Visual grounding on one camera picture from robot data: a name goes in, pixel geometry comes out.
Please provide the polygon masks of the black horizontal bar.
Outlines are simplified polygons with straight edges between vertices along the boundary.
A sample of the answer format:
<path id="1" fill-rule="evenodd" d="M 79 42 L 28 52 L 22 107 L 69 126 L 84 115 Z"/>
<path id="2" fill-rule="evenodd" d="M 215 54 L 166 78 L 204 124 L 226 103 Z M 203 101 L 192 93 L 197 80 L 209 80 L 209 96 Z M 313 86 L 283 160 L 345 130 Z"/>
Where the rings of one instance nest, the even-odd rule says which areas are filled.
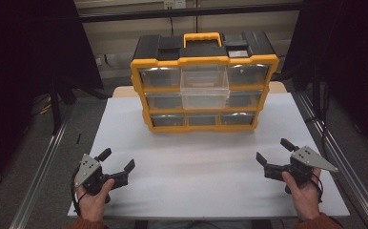
<path id="1" fill-rule="evenodd" d="M 248 5 L 234 7 L 192 8 L 183 10 L 146 10 L 121 13 L 83 14 L 76 18 L 80 23 L 96 23 L 109 21 L 128 21 L 142 19 L 174 18 L 189 16 L 206 16 L 220 14 L 238 14 L 272 11 L 302 10 L 304 3 L 281 3 L 265 5 Z"/>

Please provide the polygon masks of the yellow black drawer organizer cabinet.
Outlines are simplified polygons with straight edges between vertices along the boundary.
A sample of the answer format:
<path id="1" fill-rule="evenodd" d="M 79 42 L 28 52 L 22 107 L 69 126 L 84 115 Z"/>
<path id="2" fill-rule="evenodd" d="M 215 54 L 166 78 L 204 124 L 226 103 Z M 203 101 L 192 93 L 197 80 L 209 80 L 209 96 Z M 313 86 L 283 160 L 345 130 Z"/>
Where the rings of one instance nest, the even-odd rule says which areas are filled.
<path id="1" fill-rule="evenodd" d="M 140 79 L 141 69 L 154 67 L 188 67 L 195 65 L 248 65 L 270 66 L 263 96 L 256 108 L 256 116 L 250 125 L 206 126 L 206 127 L 154 127 L 150 121 L 152 110 L 148 108 Z M 263 31 L 246 31 L 240 34 L 221 32 L 185 33 L 180 36 L 164 37 L 144 35 L 139 38 L 131 62 L 132 83 L 142 103 L 144 122 L 152 132 L 183 133 L 190 131 L 251 131 L 256 128 L 259 113 L 263 110 L 268 95 L 269 83 L 279 64 L 270 41 Z"/>

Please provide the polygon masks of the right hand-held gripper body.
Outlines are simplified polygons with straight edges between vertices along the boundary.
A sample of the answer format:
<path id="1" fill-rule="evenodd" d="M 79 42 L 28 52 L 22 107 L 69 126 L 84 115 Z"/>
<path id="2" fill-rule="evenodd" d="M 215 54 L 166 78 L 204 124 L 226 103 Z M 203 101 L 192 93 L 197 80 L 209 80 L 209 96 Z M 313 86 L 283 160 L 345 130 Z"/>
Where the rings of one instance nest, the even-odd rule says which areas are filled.
<path id="1" fill-rule="evenodd" d="M 263 159 L 264 176 L 266 178 L 283 181 L 282 173 L 286 171 L 292 175 L 297 184 L 303 184 L 312 177 L 314 168 L 330 172 L 338 171 L 336 166 L 308 146 L 289 145 L 286 146 L 286 149 L 291 152 L 289 164 L 275 165 Z"/>

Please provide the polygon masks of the black metal stand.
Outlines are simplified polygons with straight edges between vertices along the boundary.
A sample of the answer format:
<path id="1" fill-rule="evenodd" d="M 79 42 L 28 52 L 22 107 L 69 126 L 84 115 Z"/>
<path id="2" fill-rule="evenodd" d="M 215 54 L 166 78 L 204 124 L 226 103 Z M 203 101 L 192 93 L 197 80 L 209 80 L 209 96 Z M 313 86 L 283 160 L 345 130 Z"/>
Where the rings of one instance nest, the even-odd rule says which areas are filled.
<path id="1" fill-rule="evenodd" d="M 55 135 L 62 126 L 59 99 L 62 99 L 66 105 L 73 105 L 76 101 L 70 80 L 65 77 L 54 76 L 51 79 L 50 98 L 53 118 L 52 134 Z"/>

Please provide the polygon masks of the aluminium floor rail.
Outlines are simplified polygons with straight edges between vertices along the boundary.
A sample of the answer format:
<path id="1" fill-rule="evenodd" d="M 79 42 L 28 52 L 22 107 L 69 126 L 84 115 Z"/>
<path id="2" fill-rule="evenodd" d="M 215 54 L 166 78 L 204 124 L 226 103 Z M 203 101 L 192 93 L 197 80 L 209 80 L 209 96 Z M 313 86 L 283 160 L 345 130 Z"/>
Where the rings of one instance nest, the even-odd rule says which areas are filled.
<path id="1" fill-rule="evenodd" d="M 23 201 L 21 205 L 19 206 L 10 224 L 9 229 L 25 229 L 26 228 L 28 221 L 30 219 L 33 207 L 38 199 L 42 185 L 48 173 L 48 170 L 51 167 L 55 153 L 57 152 L 59 144 L 65 133 L 66 126 L 67 126 L 66 122 L 62 123 L 59 129 L 51 137 L 50 144 L 47 147 L 44 157 L 41 160 L 38 170 L 35 173 L 34 178 L 31 182 L 31 185 L 28 189 L 28 192 L 25 194 Z"/>
<path id="2" fill-rule="evenodd" d="M 315 125 L 317 132 L 320 134 L 322 140 L 321 149 L 332 156 L 334 161 L 340 168 L 340 172 L 343 174 L 346 182 L 349 184 L 351 191 L 359 202 L 359 207 L 365 213 L 368 218 L 368 190 L 359 179 L 357 173 L 353 169 L 351 163 L 338 146 L 336 140 L 331 134 L 330 130 L 326 127 L 325 122 L 318 118 L 318 115 L 314 112 L 313 102 L 310 100 L 306 93 L 296 93 L 295 99 L 298 100 L 308 117 L 310 123 Z"/>

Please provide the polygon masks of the set of closed clear drawers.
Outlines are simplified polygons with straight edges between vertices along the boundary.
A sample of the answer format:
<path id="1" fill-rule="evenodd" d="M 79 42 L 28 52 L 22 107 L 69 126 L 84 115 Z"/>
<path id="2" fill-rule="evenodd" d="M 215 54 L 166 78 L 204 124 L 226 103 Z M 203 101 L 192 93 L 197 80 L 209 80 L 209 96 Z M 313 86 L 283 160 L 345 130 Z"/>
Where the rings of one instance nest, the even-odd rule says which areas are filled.
<path id="1" fill-rule="evenodd" d="M 223 109 L 184 109 L 180 94 L 181 69 L 154 67 L 141 69 L 148 108 L 154 127 L 206 127 L 250 125 L 263 96 L 270 66 L 267 64 L 225 66 L 230 95 Z"/>

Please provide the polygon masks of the white wall socket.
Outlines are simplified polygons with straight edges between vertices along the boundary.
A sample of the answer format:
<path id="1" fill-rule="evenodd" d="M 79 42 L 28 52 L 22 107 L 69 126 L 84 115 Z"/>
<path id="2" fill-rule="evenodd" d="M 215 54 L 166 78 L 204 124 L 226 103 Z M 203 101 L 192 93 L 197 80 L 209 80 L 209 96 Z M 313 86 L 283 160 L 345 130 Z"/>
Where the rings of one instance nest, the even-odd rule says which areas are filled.
<path id="1" fill-rule="evenodd" d="M 186 8 L 185 0 L 164 0 L 165 10 L 185 9 L 185 8 Z"/>

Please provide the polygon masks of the person's right hand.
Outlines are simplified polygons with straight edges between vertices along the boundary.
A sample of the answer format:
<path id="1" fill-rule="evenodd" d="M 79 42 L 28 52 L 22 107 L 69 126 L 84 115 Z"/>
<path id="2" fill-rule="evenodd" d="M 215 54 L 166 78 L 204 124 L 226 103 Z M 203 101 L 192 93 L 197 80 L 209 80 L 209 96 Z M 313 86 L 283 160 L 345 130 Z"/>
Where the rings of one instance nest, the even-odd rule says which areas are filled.
<path id="1" fill-rule="evenodd" d="M 297 185 L 292 175 L 288 172 L 282 173 L 282 177 L 291 191 L 297 217 L 301 221 L 316 219 L 320 215 L 317 185 L 321 171 L 315 168 L 313 173 L 311 180 L 302 185 Z"/>

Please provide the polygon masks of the person's left hand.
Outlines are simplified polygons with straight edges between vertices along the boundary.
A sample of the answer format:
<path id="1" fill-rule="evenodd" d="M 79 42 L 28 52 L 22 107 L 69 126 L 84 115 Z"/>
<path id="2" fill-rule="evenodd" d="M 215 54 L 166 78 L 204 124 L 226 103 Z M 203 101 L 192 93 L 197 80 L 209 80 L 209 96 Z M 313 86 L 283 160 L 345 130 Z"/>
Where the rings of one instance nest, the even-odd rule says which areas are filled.
<path id="1" fill-rule="evenodd" d="M 90 196 L 86 193 L 86 189 L 80 186 L 76 189 L 76 194 L 79 199 L 78 204 L 80 207 L 80 216 L 84 220 L 90 222 L 100 222 L 104 217 L 105 199 L 114 185 L 114 180 L 107 180 L 101 191 L 95 195 Z"/>

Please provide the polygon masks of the clear plastic pulled-out drawer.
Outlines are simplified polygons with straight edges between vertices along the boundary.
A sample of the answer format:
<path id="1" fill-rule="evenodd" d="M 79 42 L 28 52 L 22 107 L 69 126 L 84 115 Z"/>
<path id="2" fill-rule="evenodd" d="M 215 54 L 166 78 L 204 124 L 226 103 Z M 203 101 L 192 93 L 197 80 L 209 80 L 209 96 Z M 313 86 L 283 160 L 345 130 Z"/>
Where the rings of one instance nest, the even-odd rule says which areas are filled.
<path id="1" fill-rule="evenodd" d="M 226 67 L 222 65 L 183 67 L 180 94 L 184 109 L 223 109 L 230 95 Z"/>

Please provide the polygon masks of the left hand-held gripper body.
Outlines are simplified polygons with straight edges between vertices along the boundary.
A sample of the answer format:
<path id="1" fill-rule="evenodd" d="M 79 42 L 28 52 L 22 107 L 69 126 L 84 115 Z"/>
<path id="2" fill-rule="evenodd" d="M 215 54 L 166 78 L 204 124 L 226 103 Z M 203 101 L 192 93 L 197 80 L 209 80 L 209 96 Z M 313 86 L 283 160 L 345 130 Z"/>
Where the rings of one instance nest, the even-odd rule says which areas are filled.
<path id="1" fill-rule="evenodd" d="M 124 170 L 116 174 L 104 174 L 101 166 L 102 161 L 97 161 L 95 157 L 84 154 L 77 172 L 77 180 L 74 182 L 75 187 L 83 186 L 89 195 L 97 195 L 103 184 L 109 180 L 114 180 L 113 189 L 117 189 L 126 186 L 128 182 L 128 176 Z"/>

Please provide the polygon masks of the black curtain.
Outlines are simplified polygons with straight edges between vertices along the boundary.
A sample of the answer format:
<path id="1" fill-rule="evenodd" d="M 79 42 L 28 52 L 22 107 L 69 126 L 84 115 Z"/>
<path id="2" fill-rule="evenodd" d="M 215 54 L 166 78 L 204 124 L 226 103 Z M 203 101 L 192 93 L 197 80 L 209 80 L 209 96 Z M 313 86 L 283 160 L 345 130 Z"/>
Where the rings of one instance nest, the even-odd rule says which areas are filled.
<path id="1" fill-rule="evenodd" d="M 0 172 L 31 119 L 32 101 L 56 88 L 103 83 L 74 0 L 0 0 Z"/>
<path id="2" fill-rule="evenodd" d="M 368 135 L 368 0 L 302 0 L 282 72 L 303 89 L 315 75 Z"/>

